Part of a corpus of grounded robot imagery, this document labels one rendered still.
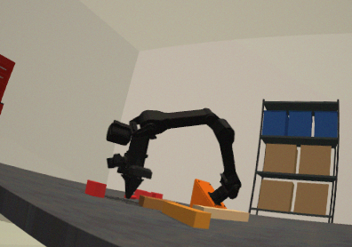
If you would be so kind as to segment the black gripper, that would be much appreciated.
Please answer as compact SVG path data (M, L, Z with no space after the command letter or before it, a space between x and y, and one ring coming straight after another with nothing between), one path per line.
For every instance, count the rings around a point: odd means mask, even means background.
M128 155L130 155L129 169L118 167L117 172L122 173L121 176L125 181L125 198L131 198L135 190L140 186L144 179L151 179L153 172L150 169L144 168L146 158L148 158L147 151L144 149L129 147Z

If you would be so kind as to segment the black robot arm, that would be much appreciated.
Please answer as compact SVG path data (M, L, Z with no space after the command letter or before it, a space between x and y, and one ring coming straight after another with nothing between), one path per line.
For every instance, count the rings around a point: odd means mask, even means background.
M107 141L129 147L136 147L147 151L150 139L156 139L156 135L171 128L180 128L207 124L213 131L214 136L220 143L220 152L223 160L224 172L220 174L220 184L212 193L207 192L215 205L229 197L234 200L242 187L236 174L235 158L232 149L235 133L225 119L219 119L209 108L189 110L181 112L165 113L158 110L144 110L139 116L132 119L130 125L120 123L117 120L108 127ZM140 126L137 129L137 124ZM129 152L124 156L113 154L107 158L108 168L121 167L129 169ZM125 167L123 167L125 166Z

